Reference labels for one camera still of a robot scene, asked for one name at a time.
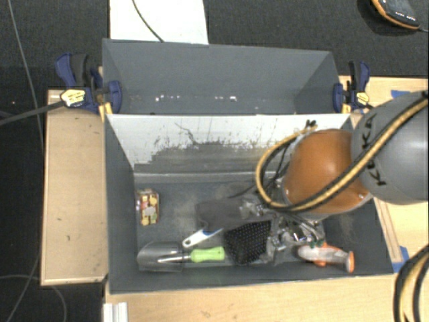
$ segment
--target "black carpet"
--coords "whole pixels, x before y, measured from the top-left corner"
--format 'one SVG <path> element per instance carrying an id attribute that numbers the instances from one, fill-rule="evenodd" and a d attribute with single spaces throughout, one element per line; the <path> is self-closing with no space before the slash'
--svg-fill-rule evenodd
<path id="1" fill-rule="evenodd" d="M 410 0 L 428 27 L 428 0 Z M 364 0 L 204 0 L 209 41 L 330 50 L 340 74 L 348 60 L 364 60 L 377 76 L 428 76 L 428 34 L 379 20 Z M 108 36 L 109 0 L 12 0 L 40 105 L 62 82 L 54 61 L 63 52 L 86 52 L 101 63 Z M 0 0 L 0 111 L 33 107 L 6 0 Z M 29 274 L 40 249 L 43 159 L 36 119 L 0 127 L 0 276 Z M 4 321 L 24 279 L 0 280 Z M 63 286 L 68 321 L 98 321 L 101 286 Z M 14 321 L 61 321 L 59 298 L 35 282 Z"/>

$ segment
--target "clamp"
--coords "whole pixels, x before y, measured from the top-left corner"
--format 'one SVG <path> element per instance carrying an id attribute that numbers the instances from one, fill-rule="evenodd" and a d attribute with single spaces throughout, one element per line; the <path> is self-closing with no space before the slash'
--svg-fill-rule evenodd
<path id="1" fill-rule="evenodd" d="M 109 81 L 103 87 L 103 78 L 99 72 L 94 68 L 86 69 L 87 59 L 87 54 L 69 52 L 56 59 L 56 73 L 67 88 L 61 94 L 61 99 L 67 107 L 86 109 L 96 114 L 106 107 L 106 111 L 111 109 L 113 113 L 118 113 L 122 104 L 119 81 Z"/>
<path id="2" fill-rule="evenodd" d="M 369 67 L 363 61 L 358 64 L 355 61 L 349 62 L 351 80 L 347 81 L 347 89 L 337 83 L 334 85 L 332 93 L 332 103 L 337 113 L 350 113 L 356 109 L 369 107 L 369 97 L 365 92 L 365 87 L 369 82 Z"/>

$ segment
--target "white paper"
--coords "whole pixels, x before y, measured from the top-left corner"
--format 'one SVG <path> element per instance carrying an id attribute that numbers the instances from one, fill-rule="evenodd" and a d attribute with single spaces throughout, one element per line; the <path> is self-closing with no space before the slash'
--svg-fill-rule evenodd
<path id="1" fill-rule="evenodd" d="M 202 0 L 135 0 L 140 13 L 166 42 L 208 44 Z M 116 40 L 157 38 L 140 19 L 132 0 L 110 0 L 110 37 Z"/>

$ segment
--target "small box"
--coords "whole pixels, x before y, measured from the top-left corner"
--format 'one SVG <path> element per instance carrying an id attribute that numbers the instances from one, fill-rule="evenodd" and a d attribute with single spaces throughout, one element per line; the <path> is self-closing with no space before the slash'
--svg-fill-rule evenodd
<path id="1" fill-rule="evenodd" d="M 158 223 L 160 218 L 159 194 L 152 189 L 137 190 L 135 194 L 139 224 L 146 226 Z"/>

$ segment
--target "black mesh sponge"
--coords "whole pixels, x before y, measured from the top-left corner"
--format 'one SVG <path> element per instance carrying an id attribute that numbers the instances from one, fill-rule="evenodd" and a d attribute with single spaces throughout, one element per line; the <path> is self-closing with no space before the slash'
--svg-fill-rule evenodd
<path id="1" fill-rule="evenodd" d="M 224 234 L 225 249 L 238 265 L 247 265 L 265 253 L 271 221 L 249 223 Z"/>

